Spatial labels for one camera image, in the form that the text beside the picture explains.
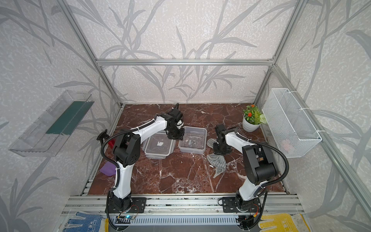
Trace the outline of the grey striped cloth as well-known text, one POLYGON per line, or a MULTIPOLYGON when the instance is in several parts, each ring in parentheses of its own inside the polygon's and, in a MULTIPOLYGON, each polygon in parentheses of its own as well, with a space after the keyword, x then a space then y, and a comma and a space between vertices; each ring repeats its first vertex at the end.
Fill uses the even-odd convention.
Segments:
POLYGON ((212 153, 207 155, 206 158, 209 161, 209 163, 214 167, 215 174, 213 178, 216 178, 220 174, 226 172, 227 163, 224 156, 212 153))

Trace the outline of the translucent plastic lunch box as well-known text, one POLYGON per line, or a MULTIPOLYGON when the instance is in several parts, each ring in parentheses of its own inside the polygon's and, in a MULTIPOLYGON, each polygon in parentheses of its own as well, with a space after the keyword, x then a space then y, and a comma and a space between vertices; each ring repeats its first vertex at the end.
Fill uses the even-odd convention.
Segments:
POLYGON ((206 151, 207 130, 205 128, 184 127, 183 140, 178 147, 183 153, 203 154, 206 151))

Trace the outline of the translucent lunch box lid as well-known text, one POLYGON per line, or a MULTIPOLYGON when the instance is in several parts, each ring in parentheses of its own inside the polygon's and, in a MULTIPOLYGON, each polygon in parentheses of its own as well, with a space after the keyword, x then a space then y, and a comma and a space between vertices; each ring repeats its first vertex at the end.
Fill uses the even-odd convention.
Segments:
POLYGON ((150 159, 162 160, 173 153, 176 140, 168 138, 165 131, 159 131, 144 141, 142 150, 150 159))

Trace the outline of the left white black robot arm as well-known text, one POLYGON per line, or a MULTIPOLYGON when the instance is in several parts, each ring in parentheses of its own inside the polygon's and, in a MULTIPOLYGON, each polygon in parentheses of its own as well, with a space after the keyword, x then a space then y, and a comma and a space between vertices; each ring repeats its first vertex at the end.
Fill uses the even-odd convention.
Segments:
POLYGON ((185 130, 183 128, 183 113, 173 108, 168 113, 156 115, 149 122, 118 133, 115 145, 112 148, 115 157, 116 179, 113 193, 110 198, 123 201, 131 194, 131 176, 135 162, 141 154, 141 144, 154 134, 164 131, 171 140, 182 140, 185 130))

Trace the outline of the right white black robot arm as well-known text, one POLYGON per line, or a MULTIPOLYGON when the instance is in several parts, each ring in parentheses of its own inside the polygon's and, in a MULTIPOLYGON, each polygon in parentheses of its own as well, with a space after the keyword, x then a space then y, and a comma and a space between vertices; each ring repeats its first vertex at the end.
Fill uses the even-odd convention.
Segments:
POLYGON ((278 175, 278 171, 274 155, 269 145, 247 139, 234 129, 226 129, 223 124, 217 125, 215 132, 215 155, 225 156, 233 149, 243 155, 246 180, 236 192, 236 203, 242 208, 257 198, 261 190, 275 183, 273 178, 278 175))

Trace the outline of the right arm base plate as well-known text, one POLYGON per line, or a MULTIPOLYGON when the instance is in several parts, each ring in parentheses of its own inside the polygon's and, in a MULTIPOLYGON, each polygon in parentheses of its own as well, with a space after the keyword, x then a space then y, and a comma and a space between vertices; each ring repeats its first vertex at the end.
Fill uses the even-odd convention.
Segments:
POLYGON ((261 203, 259 198, 249 201, 243 201, 237 197, 223 197, 220 205, 224 213, 250 213, 256 214, 261 212, 261 203))

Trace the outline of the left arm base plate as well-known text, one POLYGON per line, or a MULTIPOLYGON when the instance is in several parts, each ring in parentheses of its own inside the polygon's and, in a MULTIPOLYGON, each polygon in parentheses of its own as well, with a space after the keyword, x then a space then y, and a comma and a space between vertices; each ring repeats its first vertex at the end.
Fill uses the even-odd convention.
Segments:
POLYGON ((146 200, 145 197, 126 198, 123 200, 109 197, 106 202, 105 213, 143 213, 146 207, 146 200))

